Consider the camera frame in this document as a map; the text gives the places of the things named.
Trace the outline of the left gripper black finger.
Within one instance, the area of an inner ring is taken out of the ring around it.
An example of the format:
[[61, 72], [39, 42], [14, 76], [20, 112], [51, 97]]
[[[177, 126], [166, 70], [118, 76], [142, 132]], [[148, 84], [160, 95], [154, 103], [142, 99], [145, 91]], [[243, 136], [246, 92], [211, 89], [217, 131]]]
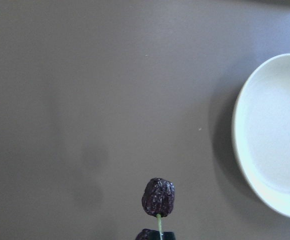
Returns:
[[172, 231], [158, 232], [158, 240], [176, 240], [175, 233]]

